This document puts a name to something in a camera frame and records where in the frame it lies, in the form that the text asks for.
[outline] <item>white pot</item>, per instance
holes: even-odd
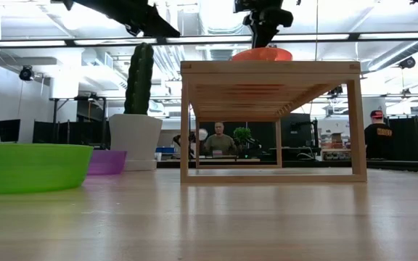
[[[110,149],[126,151],[125,171],[155,170],[155,152],[163,121],[147,115],[113,115]]]

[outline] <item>ceiling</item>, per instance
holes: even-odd
[[[160,15],[183,36],[214,33],[250,34],[250,31],[241,25],[242,18],[246,14],[233,14],[232,1],[229,0],[155,0],[152,3],[156,3]],[[303,0],[300,6],[297,6],[294,0],[284,0],[283,8],[291,11],[295,16],[291,28],[279,28],[280,33],[283,34],[418,32],[418,4],[410,5],[409,2],[400,0]],[[128,37],[130,35],[122,25],[79,4],[68,12],[63,4],[50,4],[49,0],[0,0],[1,41]],[[410,43],[413,41],[278,43],[277,47],[290,51],[294,60],[358,60],[364,64]],[[179,96],[181,60],[228,59],[231,55],[249,48],[248,43],[156,46],[157,61],[153,70],[152,94]],[[66,64],[69,63],[72,53],[91,50],[98,57],[109,54],[114,60],[113,68],[105,68],[104,70],[108,71],[101,73],[104,77],[109,77],[110,73],[115,73],[119,77],[112,83],[103,83],[102,79],[95,78],[95,76],[99,77],[96,71],[80,71],[79,73],[85,75],[81,80],[80,90],[102,92],[113,96],[123,95],[123,88],[117,82],[121,78],[126,79],[129,60],[134,52],[132,46],[5,49],[1,57],[10,56],[6,58],[7,60],[54,57],[62,64]],[[416,67],[404,70],[403,73],[400,69],[388,66],[366,74],[366,79],[362,80],[363,93],[399,94],[403,88],[408,87],[413,94],[418,93],[418,52],[414,52],[412,56],[417,61]],[[388,103],[395,104],[401,101],[402,99],[387,100]],[[338,99],[337,103],[347,106],[345,99],[342,101]],[[176,104],[178,106],[177,101],[171,102],[172,107]],[[317,107],[319,112],[325,105],[327,104],[314,104],[313,107]]]

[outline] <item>purple bowl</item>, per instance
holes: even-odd
[[[121,174],[127,152],[95,150],[91,155],[88,175]]]

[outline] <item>potted plant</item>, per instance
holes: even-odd
[[[238,155],[244,157],[248,149],[248,141],[251,139],[249,128],[238,127],[233,131],[233,139],[238,148]]]
[[[155,151],[163,121],[147,115],[153,54],[148,43],[135,48],[128,70],[125,112],[110,118],[111,149],[127,152],[125,171],[157,167]]]

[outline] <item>plastic bowl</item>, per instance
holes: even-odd
[[[266,47],[242,51],[231,58],[233,61],[292,61],[293,55],[284,49]]]
[[[119,151],[93,151],[88,169],[88,175],[114,175],[121,174],[125,167],[127,152]]]
[[[71,189],[86,177],[93,147],[0,144],[0,194]]]

